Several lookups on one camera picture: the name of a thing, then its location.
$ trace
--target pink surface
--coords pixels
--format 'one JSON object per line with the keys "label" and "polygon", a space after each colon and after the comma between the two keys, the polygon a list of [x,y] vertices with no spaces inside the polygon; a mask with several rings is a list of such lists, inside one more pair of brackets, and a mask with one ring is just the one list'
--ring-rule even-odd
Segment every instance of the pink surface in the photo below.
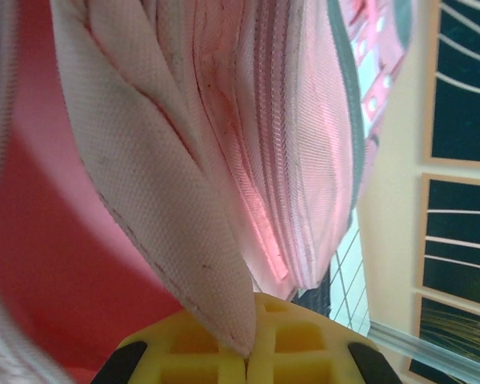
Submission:
{"label": "pink surface", "polygon": [[85,382],[125,336],[180,306],[80,163],[48,0],[21,3],[18,94],[0,185],[0,291],[25,332]]}

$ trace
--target beige wall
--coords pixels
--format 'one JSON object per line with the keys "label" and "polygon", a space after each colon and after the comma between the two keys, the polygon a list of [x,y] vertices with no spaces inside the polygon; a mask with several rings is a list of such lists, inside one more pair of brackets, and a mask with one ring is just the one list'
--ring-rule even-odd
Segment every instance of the beige wall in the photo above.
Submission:
{"label": "beige wall", "polygon": [[[421,174],[480,178],[480,170],[422,160],[428,23],[434,1],[418,2],[414,42],[389,101],[370,188],[358,208],[370,316],[407,333],[412,333],[418,291]],[[400,356],[385,352],[394,365],[400,364]]]}

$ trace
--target white grid pattern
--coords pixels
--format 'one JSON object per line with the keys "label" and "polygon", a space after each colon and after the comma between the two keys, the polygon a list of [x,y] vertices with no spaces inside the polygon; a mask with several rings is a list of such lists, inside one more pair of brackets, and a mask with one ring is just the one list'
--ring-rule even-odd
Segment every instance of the white grid pattern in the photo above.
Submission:
{"label": "white grid pattern", "polygon": [[357,212],[330,264],[330,318],[367,336],[370,315]]}

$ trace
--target framed picture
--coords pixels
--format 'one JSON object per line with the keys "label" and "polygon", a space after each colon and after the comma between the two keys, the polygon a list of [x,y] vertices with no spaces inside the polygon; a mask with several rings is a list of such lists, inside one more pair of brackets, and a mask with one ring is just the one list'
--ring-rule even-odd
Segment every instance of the framed picture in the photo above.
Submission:
{"label": "framed picture", "polygon": [[422,177],[417,286],[480,306],[480,180]]}
{"label": "framed picture", "polygon": [[480,167],[480,1],[433,2],[425,160]]}
{"label": "framed picture", "polygon": [[[480,313],[417,294],[414,333],[431,342],[480,363]],[[408,359],[408,374],[422,383],[459,384],[464,381],[435,368]]]}

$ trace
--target yellow object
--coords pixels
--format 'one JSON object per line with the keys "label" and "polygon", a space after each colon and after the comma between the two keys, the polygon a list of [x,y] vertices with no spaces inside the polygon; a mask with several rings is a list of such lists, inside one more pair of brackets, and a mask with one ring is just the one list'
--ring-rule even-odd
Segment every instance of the yellow object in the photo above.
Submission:
{"label": "yellow object", "polygon": [[361,384],[350,342],[367,338],[310,310],[256,294],[258,334],[248,362],[186,311],[148,326],[119,348],[147,343],[129,384]]}

